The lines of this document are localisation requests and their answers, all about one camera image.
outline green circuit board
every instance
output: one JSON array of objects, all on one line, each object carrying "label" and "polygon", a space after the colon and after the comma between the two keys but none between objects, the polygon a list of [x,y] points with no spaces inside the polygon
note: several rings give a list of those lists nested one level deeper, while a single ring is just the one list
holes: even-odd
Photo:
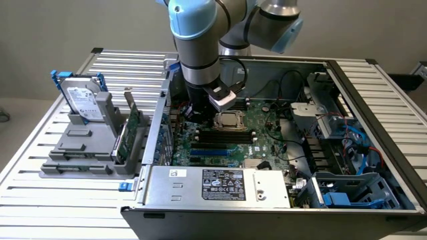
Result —
[{"label": "green circuit board", "polygon": [[134,138],[140,124],[140,113],[136,105],[132,105],[132,109],[128,115],[126,123],[124,125],[124,133],[121,135],[118,146],[117,146],[117,158],[124,163],[128,156],[132,153]]},{"label": "green circuit board", "polygon": [[[180,126],[174,129],[172,165],[248,168],[248,164],[245,164],[248,161],[245,160],[252,160],[253,162],[268,161],[273,170],[286,170],[288,162],[285,160],[288,159],[288,155],[280,153],[284,144],[280,141],[273,140],[265,132],[265,119],[269,112],[264,112],[261,108],[269,106],[270,103],[265,103],[261,100],[250,101],[246,110],[241,111],[244,113],[242,123],[246,127],[245,132],[254,132],[257,140],[252,144],[226,144],[226,156],[190,155],[192,144],[197,143],[194,140],[194,136],[197,135],[196,129],[214,132],[217,132],[217,130],[209,128],[205,124],[185,122],[184,118],[178,117]],[[277,116],[274,111],[272,111],[268,121],[274,124],[276,120]],[[274,138],[282,139],[280,131],[272,129],[269,134]],[[190,158],[193,157],[200,158],[200,162],[192,162]]]}]

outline power supply label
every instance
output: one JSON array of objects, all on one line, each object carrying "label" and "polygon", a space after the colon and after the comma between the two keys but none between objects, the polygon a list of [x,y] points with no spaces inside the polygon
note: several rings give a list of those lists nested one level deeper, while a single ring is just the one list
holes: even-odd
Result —
[{"label": "power supply label", "polygon": [[242,170],[204,169],[201,197],[204,200],[245,201]]}]

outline black cable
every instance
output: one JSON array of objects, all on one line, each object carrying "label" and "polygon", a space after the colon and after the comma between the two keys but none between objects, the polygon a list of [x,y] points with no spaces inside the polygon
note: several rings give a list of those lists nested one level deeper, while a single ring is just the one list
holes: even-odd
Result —
[{"label": "black cable", "polygon": [[304,86],[308,86],[308,83],[306,83],[306,79],[304,78],[302,74],[300,71],[297,70],[288,70],[282,73],[281,77],[280,77],[280,82],[278,82],[278,90],[277,90],[277,96],[281,97],[281,84],[282,84],[282,80],[285,78],[285,76],[288,75],[288,73],[297,73],[297,75],[300,76],[300,80],[301,80],[301,87]]},{"label": "black cable", "polygon": [[282,147],[280,147],[278,151],[274,153],[276,158],[280,159],[281,161],[286,161],[284,158],[281,158],[281,157],[278,156],[278,154],[280,154],[280,152],[281,152],[281,149],[282,149],[284,147],[286,147],[285,144],[282,145]]},{"label": "black cable", "polygon": [[276,137],[273,137],[273,136],[270,135],[270,133],[269,133],[269,131],[268,131],[268,129],[266,129],[266,122],[268,122],[268,119],[269,119],[272,113],[273,113],[273,112],[269,110],[269,114],[268,114],[268,116],[266,116],[266,118],[265,118],[265,123],[264,123],[264,130],[265,130],[265,132],[266,132],[268,137],[270,137],[273,140],[280,141],[280,142],[282,142],[282,143],[294,143],[294,144],[302,146],[302,144],[300,144],[297,141],[284,140],[284,139],[276,138]]},{"label": "black cable", "polygon": [[305,178],[306,180],[309,180],[310,177],[309,177],[305,173],[302,173],[301,171],[296,171],[296,175],[297,175],[297,174],[300,174],[302,178]]},{"label": "black cable", "polygon": [[254,97],[265,90],[266,86],[268,86],[270,83],[278,84],[278,81],[277,81],[277,80],[272,80],[272,81],[266,82],[265,85],[261,87],[261,89],[260,89],[249,98],[254,98]]},{"label": "black cable", "polygon": [[286,161],[293,161],[293,160],[296,160],[296,159],[301,159],[301,158],[304,158],[305,156],[298,156],[298,157],[294,157],[294,158],[292,158],[292,159],[288,159]]},{"label": "black cable", "polygon": [[234,61],[236,63],[240,64],[241,68],[242,68],[242,71],[244,71],[244,76],[242,76],[242,86],[246,84],[246,81],[248,81],[248,70],[246,70],[246,66],[245,64],[242,63],[242,61],[240,61],[238,58],[236,57],[232,57],[232,56],[222,56],[218,58],[220,60],[222,59],[228,59],[228,60],[232,60]]}]

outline blue drive bracket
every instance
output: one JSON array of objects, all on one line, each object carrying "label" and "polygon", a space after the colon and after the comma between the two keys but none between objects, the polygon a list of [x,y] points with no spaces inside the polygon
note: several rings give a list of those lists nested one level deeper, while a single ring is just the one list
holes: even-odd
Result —
[{"label": "blue drive bracket", "polygon": [[384,199],[376,199],[371,202],[349,202],[344,192],[323,194],[323,201],[328,208],[336,209],[380,209],[384,205]]},{"label": "blue drive bracket", "polygon": [[66,104],[68,104],[68,106],[69,106],[69,109],[70,109],[72,114],[76,114],[76,112],[74,112],[74,110],[73,110],[73,108],[72,108],[72,105],[70,105],[70,103],[69,103],[69,101],[68,101],[68,99],[66,99],[66,96],[65,96],[65,93],[64,93],[64,89],[61,88],[61,83],[60,83],[60,80],[58,80],[58,77],[60,77],[60,78],[64,78],[64,76],[65,76],[65,78],[66,78],[66,77],[70,77],[72,75],[73,75],[72,72],[62,72],[62,71],[61,71],[61,72],[57,74],[57,71],[56,71],[56,70],[52,70],[52,71],[50,71],[50,79],[53,80],[54,86],[56,86],[57,90],[60,91],[61,95],[64,96],[64,99],[65,99],[65,102],[66,102]]},{"label": "blue drive bracket", "polygon": [[96,77],[98,78],[101,90],[102,90],[104,92],[108,92],[104,75],[98,72],[98,73],[96,74]]}]

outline red cable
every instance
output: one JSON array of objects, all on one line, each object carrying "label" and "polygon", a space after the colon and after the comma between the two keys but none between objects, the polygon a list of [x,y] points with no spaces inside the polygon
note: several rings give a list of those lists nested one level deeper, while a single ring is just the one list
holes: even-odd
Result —
[{"label": "red cable", "polygon": [[383,158],[383,154],[380,152],[380,150],[377,150],[375,147],[369,146],[368,147],[369,150],[375,151],[379,155],[379,159],[380,159],[380,167],[383,168],[384,167],[384,158]]},{"label": "red cable", "polygon": [[188,101],[184,101],[178,105],[170,106],[172,108],[177,107],[176,125],[180,124],[181,107],[185,106],[186,103],[188,103]]}]

